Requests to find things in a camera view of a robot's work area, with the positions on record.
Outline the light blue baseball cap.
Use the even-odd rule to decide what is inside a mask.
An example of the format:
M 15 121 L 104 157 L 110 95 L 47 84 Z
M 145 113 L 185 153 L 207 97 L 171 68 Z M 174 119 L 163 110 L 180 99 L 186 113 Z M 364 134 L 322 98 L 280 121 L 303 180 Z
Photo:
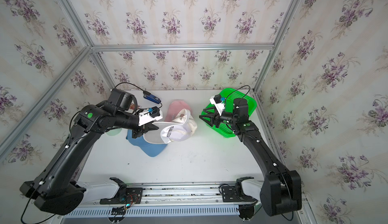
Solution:
M 149 157 L 158 156 L 167 147 L 167 144 L 148 143 L 143 136 L 134 139 L 132 137 L 132 130 L 127 130 L 126 139 L 131 145 L 140 148 Z

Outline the grey white baseball cap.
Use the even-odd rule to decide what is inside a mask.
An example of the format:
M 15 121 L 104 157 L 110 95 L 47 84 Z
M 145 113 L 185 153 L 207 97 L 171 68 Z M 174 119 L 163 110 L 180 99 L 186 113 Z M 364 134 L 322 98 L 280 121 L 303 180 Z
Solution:
M 192 137 L 198 126 L 192 112 L 183 108 L 180 111 L 167 111 L 164 122 L 155 122 L 153 126 L 158 129 L 144 134 L 143 138 L 151 144 L 169 144 L 172 142 L 182 142 Z

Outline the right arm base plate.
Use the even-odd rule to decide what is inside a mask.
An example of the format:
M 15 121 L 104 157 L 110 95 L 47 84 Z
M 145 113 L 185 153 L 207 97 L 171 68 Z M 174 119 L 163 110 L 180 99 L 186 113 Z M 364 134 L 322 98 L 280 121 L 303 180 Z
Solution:
M 242 188 L 229 184 L 221 184 L 219 192 L 223 202 L 258 202 L 257 199 L 242 192 Z

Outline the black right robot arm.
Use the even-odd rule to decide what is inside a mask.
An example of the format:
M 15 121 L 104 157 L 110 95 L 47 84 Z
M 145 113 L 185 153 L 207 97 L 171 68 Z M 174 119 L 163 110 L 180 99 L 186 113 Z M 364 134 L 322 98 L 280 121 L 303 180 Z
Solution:
M 246 99 L 234 99 L 232 112 L 225 111 L 225 100 L 221 95 L 211 97 L 212 106 L 203 110 L 200 119 L 211 127 L 229 126 L 249 149 L 264 176 L 263 181 L 253 177 L 237 179 L 235 197 L 241 202 L 260 202 L 270 217 L 301 210 L 302 181 L 298 172 L 289 170 L 265 143 L 258 127 L 249 119 Z

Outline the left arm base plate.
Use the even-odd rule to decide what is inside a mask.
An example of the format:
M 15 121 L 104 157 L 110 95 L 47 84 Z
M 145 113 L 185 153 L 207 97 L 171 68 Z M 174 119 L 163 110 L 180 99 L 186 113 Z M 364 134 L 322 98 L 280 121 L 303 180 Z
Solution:
M 143 188 L 126 188 L 126 191 L 119 191 L 111 199 L 101 199 L 101 205 L 110 204 L 140 204 L 142 198 Z

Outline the pink baseball cap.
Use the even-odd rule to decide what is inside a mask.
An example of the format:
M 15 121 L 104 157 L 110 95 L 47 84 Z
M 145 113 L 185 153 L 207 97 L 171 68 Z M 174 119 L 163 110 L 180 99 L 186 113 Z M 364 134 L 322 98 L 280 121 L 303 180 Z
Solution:
M 193 113 L 191 107 L 184 100 L 174 100 L 168 107 L 167 115 L 165 116 L 166 122 L 171 122 L 180 116 L 182 110 L 188 110 L 191 114 Z

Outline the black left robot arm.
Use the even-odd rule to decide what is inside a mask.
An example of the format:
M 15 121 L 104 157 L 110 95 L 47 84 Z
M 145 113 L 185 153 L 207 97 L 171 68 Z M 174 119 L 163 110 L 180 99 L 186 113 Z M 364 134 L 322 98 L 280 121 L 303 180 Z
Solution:
M 149 109 L 128 110 L 136 97 L 113 89 L 108 100 L 87 105 L 80 110 L 70 127 L 69 136 L 42 173 L 20 187 L 21 193 L 43 212 L 64 216 L 80 204 L 101 199 L 124 203 L 127 185 L 118 178 L 96 184 L 77 182 L 73 175 L 94 143 L 105 133 L 116 129 L 131 130 L 136 139 L 157 130 L 153 122 L 163 117 L 161 102 Z

